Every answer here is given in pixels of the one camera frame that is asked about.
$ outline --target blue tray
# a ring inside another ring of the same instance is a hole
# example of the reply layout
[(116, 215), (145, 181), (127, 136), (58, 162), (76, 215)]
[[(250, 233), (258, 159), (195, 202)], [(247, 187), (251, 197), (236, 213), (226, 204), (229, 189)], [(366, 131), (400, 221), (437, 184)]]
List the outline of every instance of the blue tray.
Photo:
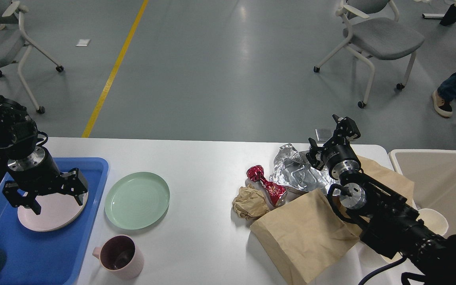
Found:
[[(78, 167), (89, 183), (89, 198), (71, 224), (51, 232), (34, 232), (22, 226), (17, 209), (8, 204), (0, 184), (0, 248), (7, 263), (0, 285), (70, 285), (78, 278), (101, 195), (108, 163), (102, 158), (54, 158), (59, 170)], [(3, 181), (10, 180), (6, 174)]]

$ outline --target mug handle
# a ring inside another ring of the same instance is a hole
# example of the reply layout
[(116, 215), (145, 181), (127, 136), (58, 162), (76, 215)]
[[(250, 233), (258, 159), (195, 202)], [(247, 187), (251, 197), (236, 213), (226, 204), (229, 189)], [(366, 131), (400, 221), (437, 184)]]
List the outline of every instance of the mug handle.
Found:
[(93, 256), (100, 259), (101, 247), (95, 247), (93, 250)]

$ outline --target chair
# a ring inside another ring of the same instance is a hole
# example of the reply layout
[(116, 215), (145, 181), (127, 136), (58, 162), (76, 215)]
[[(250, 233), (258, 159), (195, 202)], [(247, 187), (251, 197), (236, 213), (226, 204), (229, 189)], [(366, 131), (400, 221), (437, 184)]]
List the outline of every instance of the chair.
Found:
[[(394, 12), (393, 20), (380, 17), (351, 24), (350, 19), (356, 16), (367, 19), (369, 18), (368, 14), (378, 13), (387, 4)], [(340, 7), (336, 10), (335, 15), (340, 16), (346, 25), (343, 31), (345, 39), (314, 67), (314, 72), (320, 72), (320, 67), (340, 49), (344, 48), (351, 52), (369, 65), (371, 70), (363, 101), (358, 102), (358, 107), (364, 108), (369, 100), (369, 93), (375, 76), (375, 67), (369, 58), (395, 60), (411, 54), (404, 81), (397, 84), (397, 89), (402, 90), (411, 73), (416, 58), (416, 50), (422, 45), (424, 37), (413, 29), (398, 23), (399, 11), (393, 0), (341, 0)]]
[(34, 40), (32, 40), (24, 29), (24, 13), (27, 13), (29, 9), (26, 6), (20, 4), (20, 1), (10, 2), (8, 0), (0, 0), (0, 24), (18, 24), (19, 29), (4, 29), (0, 30), (0, 68), (9, 65), (10, 63), (17, 63), (15, 57), (21, 48), (27, 47), (24, 52), (24, 55), (18, 62), (17, 73), (19, 75), (20, 81), (24, 86), (31, 102), (39, 114), (45, 112), (45, 108), (40, 106), (36, 102), (31, 89), (27, 85), (24, 76), (22, 76), (22, 67), (29, 56), (29, 53), (35, 47), (40, 51), (44, 56), (56, 64), (56, 70), (58, 72), (63, 72), (64, 67), (58, 63), (50, 54), (44, 51), (39, 47)]

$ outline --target pink mug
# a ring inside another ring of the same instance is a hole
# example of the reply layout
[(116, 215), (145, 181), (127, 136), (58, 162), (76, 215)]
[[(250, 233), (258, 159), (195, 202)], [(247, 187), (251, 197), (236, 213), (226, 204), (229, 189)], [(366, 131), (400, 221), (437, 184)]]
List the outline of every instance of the pink mug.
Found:
[(116, 235), (105, 242), (103, 247), (96, 247), (93, 256), (101, 265), (121, 279), (132, 279), (143, 269), (143, 255), (132, 238)]

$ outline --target plate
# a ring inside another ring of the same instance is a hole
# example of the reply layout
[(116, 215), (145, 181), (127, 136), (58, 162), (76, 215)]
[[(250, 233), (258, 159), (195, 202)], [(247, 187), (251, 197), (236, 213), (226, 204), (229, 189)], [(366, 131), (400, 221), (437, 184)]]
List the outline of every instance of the plate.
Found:
[(35, 232), (49, 232), (66, 227), (73, 222), (87, 204), (89, 193), (84, 194), (84, 202), (79, 206), (74, 197), (53, 193), (45, 196), (37, 196), (36, 201), (42, 207), (40, 215), (33, 210), (18, 207), (17, 216), (22, 226)]
[(116, 226), (137, 230), (152, 225), (168, 209), (170, 189), (154, 173), (132, 173), (117, 181), (105, 200), (105, 213)]

